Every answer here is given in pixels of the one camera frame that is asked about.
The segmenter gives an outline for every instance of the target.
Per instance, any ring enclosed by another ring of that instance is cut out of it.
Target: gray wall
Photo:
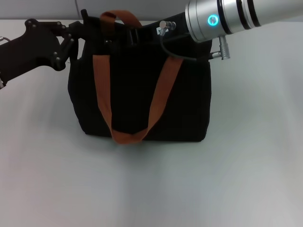
[[[0,0],[0,18],[79,19],[79,8],[87,9],[92,16],[99,16],[106,10],[126,9],[141,20],[157,20],[183,12],[187,2],[188,0]],[[290,21],[303,21],[303,17]]]

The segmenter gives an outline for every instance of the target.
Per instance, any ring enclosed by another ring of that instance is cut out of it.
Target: black bag
[[[101,33],[99,18],[84,14],[88,35],[80,59],[71,58],[68,91],[83,131],[88,135],[111,137],[98,107],[93,55],[110,54],[110,93],[112,128],[135,134],[148,125],[153,93],[167,54],[160,43],[124,48],[129,27],[116,24],[116,35],[107,40]],[[159,22],[144,26],[157,36]],[[195,43],[185,36],[166,44],[171,52],[190,57],[209,56],[212,42]],[[144,140],[201,141],[209,124],[211,101],[210,65],[183,61],[159,121]]]

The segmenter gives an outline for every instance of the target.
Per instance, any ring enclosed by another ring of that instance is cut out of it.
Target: blue led light
[[[210,16],[209,16],[207,22],[208,22],[208,24],[209,24],[210,26],[216,26],[216,25],[218,25],[218,23],[219,23],[219,18],[218,18],[217,15],[213,14],[213,15],[210,15]]]

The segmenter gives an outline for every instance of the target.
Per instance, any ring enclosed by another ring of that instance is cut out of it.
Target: bag handle
[[[125,24],[138,27],[141,23],[128,11],[113,10],[101,15],[101,21],[114,30],[114,21],[119,17]],[[148,127],[135,134],[116,131],[112,128],[112,110],[110,104],[110,55],[94,55],[94,77],[97,91],[98,107],[111,132],[112,138],[119,144],[138,143],[144,139],[150,129],[163,115],[165,106],[177,78],[183,59],[168,57],[160,73],[150,106]]]

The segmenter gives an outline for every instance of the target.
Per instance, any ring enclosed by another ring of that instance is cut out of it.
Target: white table
[[[22,20],[0,21],[0,35],[24,31]],[[228,37],[232,58],[211,61],[201,143],[85,135],[69,65],[10,81],[0,91],[0,226],[302,226],[302,40],[299,22]]]

